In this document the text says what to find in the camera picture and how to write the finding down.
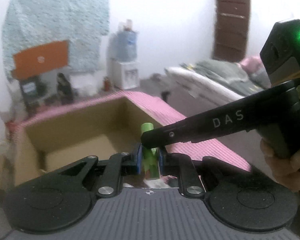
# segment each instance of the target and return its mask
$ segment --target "bed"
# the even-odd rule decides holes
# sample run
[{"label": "bed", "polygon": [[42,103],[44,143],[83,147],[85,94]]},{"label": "bed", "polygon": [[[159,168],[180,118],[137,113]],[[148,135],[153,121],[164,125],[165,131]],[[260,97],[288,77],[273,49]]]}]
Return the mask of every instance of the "bed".
[{"label": "bed", "polygon": [[[268,83],[267,81],[264,82],[264,87],[256,84],[256,75],[252,80],[251,77],[253,75],[251,73],[253,68],[251,68],[251,61],[255,63],[256,60],[259,62],[258,58],[253,58],[252,60],[244,59],[242,64],[238,66],[243,69],[246,66],[249,67],[248,71],[246,71],[247,68],[244,70],[249,77],[249,86],[252,84],[252,88],[255,88],[255,90],[251,90],[250,94],[262,91],[263,88],[270,85],[270,82]],[[260,74],[259,68],[254,68],[254,70],[254,73],[258,72]],[[172,107],[185,116],[208,111],[247,96],[244,93],[233,91],[229,86],[225,86],[224,83],[217,82],[216,79],[212,80],[207,76],[197,73],[192,68],[187,69],[184,66],[172,66],[166,68],[165,72],[169,80],[170,92],[167,103],[173,104],[176,100],[181,100],[182,103],[178,104],[179,109],[175,105],[172,105]],[[272,177],[271,170],[265,163],[263,153],[259,147],[261,136],[255,130],[250,132],[241,131],[223,136],[218,138],[218,140],[256,168]]]}]

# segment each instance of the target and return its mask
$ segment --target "orange board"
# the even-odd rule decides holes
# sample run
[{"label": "orange board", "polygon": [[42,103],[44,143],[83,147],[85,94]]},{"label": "orange board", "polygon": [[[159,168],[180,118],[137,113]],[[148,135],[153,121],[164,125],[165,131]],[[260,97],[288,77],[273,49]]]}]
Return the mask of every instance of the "orange board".
[{"label": "orange board", "polygon": [[56,41],[23,50],[13,55],[12,76],[25,80],[68,65],[68,41]]}]

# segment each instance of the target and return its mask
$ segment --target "brown door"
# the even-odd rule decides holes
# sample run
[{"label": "brown door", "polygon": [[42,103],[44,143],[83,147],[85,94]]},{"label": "brown door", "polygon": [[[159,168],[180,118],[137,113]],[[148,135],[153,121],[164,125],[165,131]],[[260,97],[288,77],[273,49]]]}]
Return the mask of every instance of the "brown door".
[{"label": "brown door", "polygon": [[239,62],[246,53],[250,0],[216,0],[213,59]]}]

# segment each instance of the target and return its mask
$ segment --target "small screw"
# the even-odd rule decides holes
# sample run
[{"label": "small screw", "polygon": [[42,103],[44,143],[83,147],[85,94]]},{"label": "small screw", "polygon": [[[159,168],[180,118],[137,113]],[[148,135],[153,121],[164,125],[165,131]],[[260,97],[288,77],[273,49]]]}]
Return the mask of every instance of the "small screw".
[{"label": "small screw", "polygon": [[200,194],[203,190],[202,190],[202,188],[200,188],[200,187],[197,187],[197,186],[191,186],[191,187],[187,188],[187,191],[188,191],[190,194]]},{"label": "small screw", "polygon": [[98,189],[98,192],[102,195],[109,195],[113,192],[113,188],[111,187],[101,187]]}]

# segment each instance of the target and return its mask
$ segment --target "pink striped cloth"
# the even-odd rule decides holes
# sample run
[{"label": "pink striped cloth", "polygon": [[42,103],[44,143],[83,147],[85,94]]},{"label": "pink striped cloth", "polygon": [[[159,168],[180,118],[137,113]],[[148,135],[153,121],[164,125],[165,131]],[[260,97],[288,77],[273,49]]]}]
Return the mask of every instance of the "pink striped cloth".
[{"label": "pink striped cloth", "polygon": [[[19,125],[15,137],[16,143],[18,144],[18,138],[20,138],[19,135],[22,134],[24,128],[28,125],[41,122],[43,120],[55,117],[57,115],[66,114],[70,111],[82,109],[88,106],[93,106],[95,104],[99,104],[109,100],[114,100],[121,97],[126,97],[127,99],[129,99],[132,103],[134,103],[144,112],[146,112],[149,116],[151,116],[161,125],[168,125],[185,119],[184,115],[180,114],[178,111],[173,109],[171,106],[169,106],[167,103],[165,103],[158,97],[153,97],[142,92],[119,91],[102,98],[96,98],[67,106],[60,106],[47,110],[43,113],[37,114],[33,118]],[[204,156],[213,156],[224,162],[237,166],[241,169],[247,171],[250,170],[250,165],[242,157],[228,149],[216,139],[211,139],[194,144],[191,142],[176,143],[171,145],[171,147],[168,147],[167,149],[169,149],[169,152],[180,152],[183,154],[187,154],[193,160],[201,160]]]}]

